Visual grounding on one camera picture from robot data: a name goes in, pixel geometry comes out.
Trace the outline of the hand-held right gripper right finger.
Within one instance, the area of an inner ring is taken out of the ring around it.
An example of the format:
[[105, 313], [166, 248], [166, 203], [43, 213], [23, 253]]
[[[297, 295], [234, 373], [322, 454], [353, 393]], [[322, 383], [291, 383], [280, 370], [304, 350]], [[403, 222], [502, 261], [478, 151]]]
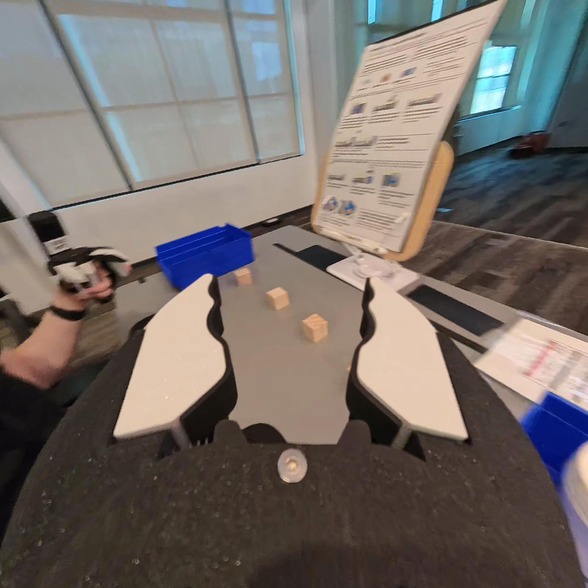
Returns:
[[383, 279], [366, 280], [360, 343], [350, 365], [350, 420], [397, 449], [416, 435], [464, 442], [469, 434], [437, 330]]

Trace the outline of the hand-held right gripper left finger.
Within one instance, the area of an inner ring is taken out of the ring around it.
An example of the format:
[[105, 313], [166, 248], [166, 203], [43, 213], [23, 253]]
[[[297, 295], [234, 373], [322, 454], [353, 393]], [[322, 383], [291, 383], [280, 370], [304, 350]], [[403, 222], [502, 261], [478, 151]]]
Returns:
[[212, 441], [238, 400], [221, 306], [217, 277], [204, 274], [143, 328], [113, 431], [117, 442], [161, 432], [180, 449]]

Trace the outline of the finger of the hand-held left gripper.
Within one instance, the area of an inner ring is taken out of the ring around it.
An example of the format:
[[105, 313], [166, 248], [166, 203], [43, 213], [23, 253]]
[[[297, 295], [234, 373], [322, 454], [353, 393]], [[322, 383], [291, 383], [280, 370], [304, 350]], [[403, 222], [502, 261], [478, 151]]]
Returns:
[[60, 264], [57, 276], [67, 283], [96, 283], [97, 269], [94, 264]]
[[99, 262], [104, 269], [114, 276], [128, 276], [131, 265], [126, 255], [112, 247], [99, 247], [89, 252], [92, 261]]

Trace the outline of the blue plastic bin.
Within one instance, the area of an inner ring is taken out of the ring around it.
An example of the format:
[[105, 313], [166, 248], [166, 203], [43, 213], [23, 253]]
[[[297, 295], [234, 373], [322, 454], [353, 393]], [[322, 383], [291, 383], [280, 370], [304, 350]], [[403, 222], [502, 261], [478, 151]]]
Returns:
[[163, 243], [155, 253], [162, 273], [179, 291], [204, 274], [223, 276], [254, 261], [251, 234], [232, 224]]
[[587, 411], [547, 392], [520, 424], [547, 468], [557, 489], [569, 459], [587, 442]]

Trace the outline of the white paper cup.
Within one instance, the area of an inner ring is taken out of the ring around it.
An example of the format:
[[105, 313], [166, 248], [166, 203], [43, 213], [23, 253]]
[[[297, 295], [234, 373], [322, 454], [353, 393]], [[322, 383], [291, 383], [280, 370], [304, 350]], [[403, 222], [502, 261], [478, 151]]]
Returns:
[[584, 576], [587, 576], [587, 442], [579, 446], [562, 471], [562, 504]]

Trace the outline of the person's left forearm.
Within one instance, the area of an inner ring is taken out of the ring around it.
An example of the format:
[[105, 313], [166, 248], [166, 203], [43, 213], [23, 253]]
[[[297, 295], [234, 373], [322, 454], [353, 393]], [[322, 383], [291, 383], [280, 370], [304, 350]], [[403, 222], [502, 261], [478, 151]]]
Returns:
[[1, 372], [39, 390], [50, 389], [72, 360], [81, 327], [81, 320], [49, 309], [27, 340], [1, 353]]

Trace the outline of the person's left hand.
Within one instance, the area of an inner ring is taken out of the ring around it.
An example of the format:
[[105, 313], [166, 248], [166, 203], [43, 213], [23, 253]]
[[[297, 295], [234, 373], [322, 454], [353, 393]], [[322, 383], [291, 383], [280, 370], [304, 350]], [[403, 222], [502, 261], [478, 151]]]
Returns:
[[84, 311], [92, 304], [106, 303], [113, 295], [112, 279], [104, 274], [97, 285], [88, 289], [73, 290], [59, 285], [52, 298], [51, 306], [66, 311]]

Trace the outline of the white board stand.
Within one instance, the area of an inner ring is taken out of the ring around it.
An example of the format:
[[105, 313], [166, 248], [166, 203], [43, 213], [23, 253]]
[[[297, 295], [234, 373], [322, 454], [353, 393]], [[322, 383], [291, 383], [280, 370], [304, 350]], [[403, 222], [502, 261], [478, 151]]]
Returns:
[[361, 251], [331, 264], [326, 271], [362, 292], [366, 281], [376, 277], [402, 294], [412, 291], [422, 280], [418, 273], [404, 268], [398, 262]]

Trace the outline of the printed paper sheet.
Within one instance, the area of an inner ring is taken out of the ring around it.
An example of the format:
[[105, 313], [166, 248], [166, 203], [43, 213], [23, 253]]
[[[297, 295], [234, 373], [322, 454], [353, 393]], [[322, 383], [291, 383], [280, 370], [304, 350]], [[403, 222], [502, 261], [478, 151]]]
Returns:
[[587, 411], [587, 338], [552, 323], [519, 319], [474, 365], [533, 405], [551, 393]]

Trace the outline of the black flat plate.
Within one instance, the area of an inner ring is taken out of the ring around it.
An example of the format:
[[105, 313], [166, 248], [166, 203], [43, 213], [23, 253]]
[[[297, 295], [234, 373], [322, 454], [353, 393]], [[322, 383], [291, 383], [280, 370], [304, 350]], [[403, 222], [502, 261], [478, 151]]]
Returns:
[[320, 245], [312, 245], [299, 251], [294, 251], [281, 243], [273, 243], [273, 246], [325, 273], [328, 267], [347, 259], [345, 255]]

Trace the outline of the wooden instruction board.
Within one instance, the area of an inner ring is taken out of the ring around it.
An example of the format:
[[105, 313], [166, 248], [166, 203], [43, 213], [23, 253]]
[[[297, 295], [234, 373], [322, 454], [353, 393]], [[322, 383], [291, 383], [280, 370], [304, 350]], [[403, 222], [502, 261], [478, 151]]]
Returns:
[[364, 48], [320, 174], [312, 229], [390, 261], [422, 248], [454, 162], [443, 140], [506, 1]]

